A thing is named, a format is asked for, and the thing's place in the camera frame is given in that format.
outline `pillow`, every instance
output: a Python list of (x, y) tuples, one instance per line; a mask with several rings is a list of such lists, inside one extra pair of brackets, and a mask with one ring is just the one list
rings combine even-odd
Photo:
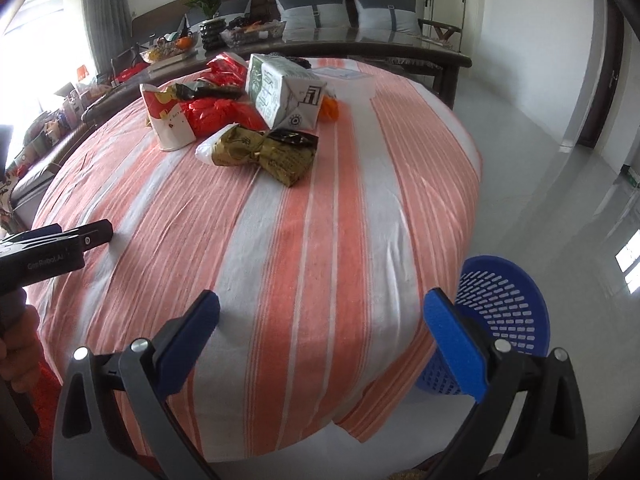
[(224, 18), (226, 24), (240, 16), (248, 16), (251, 13), (251, 0), (226, 0), (220, 4), (216, 18)]
[(359, 28), (420, 34), (415, 0), (354, 0)]
[(351, 27), (344, 0), (276, 0), (280, 19), (292, 28)]

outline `gold wrapper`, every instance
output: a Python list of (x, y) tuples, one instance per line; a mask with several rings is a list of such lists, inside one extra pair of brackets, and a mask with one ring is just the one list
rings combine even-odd
[(318, 138), (303, 132), (260, 132), (235, 126), (223, 132), (214, 144), (211, 159), (217, 166), (239, 166), (255, 162), (287, 187), (293, 186), (311, 167)]

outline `black vase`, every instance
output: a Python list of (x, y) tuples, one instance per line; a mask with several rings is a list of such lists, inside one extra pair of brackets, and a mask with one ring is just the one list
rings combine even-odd
[(220, 32), (225, 30), (225, 27), (224, 18), (214, 18), (200, 23), (200, 37), (204, 50), (214, 50), (224, 46), (225, 42), (220, 38)]

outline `blue plastic basket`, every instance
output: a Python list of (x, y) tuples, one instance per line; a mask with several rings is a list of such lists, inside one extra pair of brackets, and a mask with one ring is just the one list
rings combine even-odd
[[(546, 356), (551, 333), (545, 300), (530, 276), (509, 260), (469, 258), (462, 267), (455, 305), (493, 338), (506, 339), (518, 352)], [(438, 394), (461, 393), (439, 349), (416, 386)]]

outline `silver bolt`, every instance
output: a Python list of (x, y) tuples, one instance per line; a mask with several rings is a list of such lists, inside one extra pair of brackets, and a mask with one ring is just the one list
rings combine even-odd
[(81, 346), (80, 348), (77, 348), (76, 351), (74, 352), (74, 359), (76, 361), (82, 361), (82, 359), (84, 359), (88, 355), (89, 355), (88, 348)]
[(506, 339), (496, 339), (494, 342), (494, 347), (498, 352), (502, 352), (503, 354), (511, 351), (511, 343), (509, 343)]
[(569, 354), (564, 348), (556, 348), (554, 350), (554, 357), (558, 359), (558, 361), (566, 361), (569, 358)]
[(148, 346), (149, 341), (144, 338), (136, 339), (131, 343), (131, 349), (136, 353), (144, 352)]

